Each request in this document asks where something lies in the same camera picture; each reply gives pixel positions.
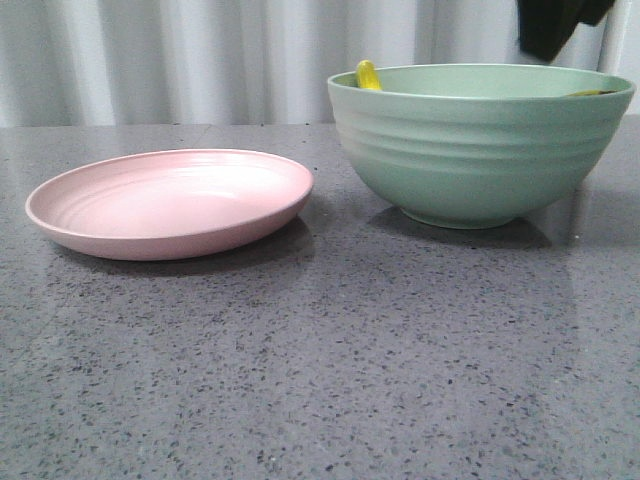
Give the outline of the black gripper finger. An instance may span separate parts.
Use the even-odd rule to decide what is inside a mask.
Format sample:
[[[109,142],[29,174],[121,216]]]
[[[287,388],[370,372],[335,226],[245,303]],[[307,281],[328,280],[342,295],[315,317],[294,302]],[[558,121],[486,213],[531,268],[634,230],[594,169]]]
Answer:
[[[518,0],[520,50],[551,62],[578,24],[598,25],[614,3],[614,0]]]

